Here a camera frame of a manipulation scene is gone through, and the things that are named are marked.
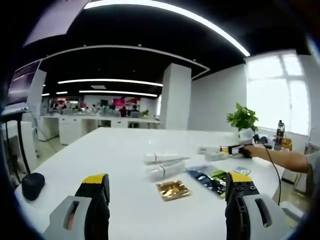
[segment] snack package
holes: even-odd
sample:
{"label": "snack package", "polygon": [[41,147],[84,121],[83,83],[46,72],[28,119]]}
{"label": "snack package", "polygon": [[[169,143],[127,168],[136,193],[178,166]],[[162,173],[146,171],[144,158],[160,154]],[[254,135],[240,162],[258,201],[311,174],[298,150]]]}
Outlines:
{"label": "snack package", "polygon": [[217,193],[221,198],[226,197],[227,173],[212,165],[190,167],[187,173],[210,191]]}

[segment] black cable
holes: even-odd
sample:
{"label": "black cable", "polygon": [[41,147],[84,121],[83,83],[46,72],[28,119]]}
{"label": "black cable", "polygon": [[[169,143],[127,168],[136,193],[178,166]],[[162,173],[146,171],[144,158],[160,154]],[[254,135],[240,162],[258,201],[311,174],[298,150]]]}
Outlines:
{"label": "black cable", "polygon": [[266,150],[266,152],[268,153],[268,156],[269,156],[269,159],[270,159],[270,162],[272,163],[275,171],[276,171],[276,174],[278,175],[278,180],[279,180],[279,199],[278,199],[278,205],[280,205],[280,198],[281,198],[281,178],[280,178],[280,175],[279,175],[279,172],[278,172],[278,169],[276,168],[276,165],[274,164],[274,162],[272,161],[271,159],[271,156],[270,156],[270,153],[268,151],[268,148],[266,147],[266,145],[263,143],[263,146]]}
{"label": "black cable", "polygon": [[40,130],[40,132],[43,134],[46,142],[50,145],[50,147],[53,149],[53,151],[55,151],[55,153],[57,153],[58,151],[55,149],[55,147],[49,142],[48,138],[46,137],[46,135],[44,134],[44,132],[41,130],[41,128],[38,126],[38,122],[37,122],[37,118],[34,116],[33,112],[31,111],[30,107],[28,106],[29,110],[30,110],[30,113],[32,115],[32,118],[34,120],[34,123],[35,123],[35,126],[36,126],[36,129]]}

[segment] black ceiling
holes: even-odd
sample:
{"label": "black ceiling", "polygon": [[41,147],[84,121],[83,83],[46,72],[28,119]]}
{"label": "black ceiling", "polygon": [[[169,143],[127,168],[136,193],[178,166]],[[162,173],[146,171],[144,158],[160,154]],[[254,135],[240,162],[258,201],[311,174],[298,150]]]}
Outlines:
{"label": "black ceiling", "polygon": [[[217,24],[251,55],[296,49],[308,54],[304,34],[281,8],[272,1],[167,0]],[[185,16],[163,9],[139,5],[109,5],[83,10],[66,35],[39,40],[22,49],[19,64],[83,46],[124,45],[155,49],[210,68],[211,74],[243,63],[244,56],[228,41],[206,26]],[[170,63],[192,68],[192,76],[205,69],[185,60],[150,51],[123,48],[93,48],[70,51],[44,60],[47,72],[44,93],[92,90],[89,84],[57,84],[74,79],[128,79],[161,82]],[[152,93],[161,87],[142,84],[104,84],[107,90]]]}

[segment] screen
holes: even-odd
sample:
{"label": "screen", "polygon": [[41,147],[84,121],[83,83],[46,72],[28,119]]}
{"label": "screen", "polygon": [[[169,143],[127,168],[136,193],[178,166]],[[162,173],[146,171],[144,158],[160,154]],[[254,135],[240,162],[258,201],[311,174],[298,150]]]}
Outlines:
{"label": "screen", "polygon": [[101,99],[101,100],[100,100],[100,104],[101,104],[102,106],[108,106],[108,105],[109,105],[109,102],[108,102],[108,100],[103,100],[103,99]]}
{"label": "screen", "polygon": [[15,71],[8,89],[7,106],[27,102],[31,83],[39,64],[40,61],[36,61]]}

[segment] window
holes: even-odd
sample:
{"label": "window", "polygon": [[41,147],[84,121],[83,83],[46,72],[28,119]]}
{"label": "window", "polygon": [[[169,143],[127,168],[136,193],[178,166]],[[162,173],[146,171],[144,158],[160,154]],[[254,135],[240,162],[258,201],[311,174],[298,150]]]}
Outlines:
{"label": "window", "polygon": [[281,51],[246,59],[247,107],[255,111],[258,127],[308,135],[309,91],[295,51]]}

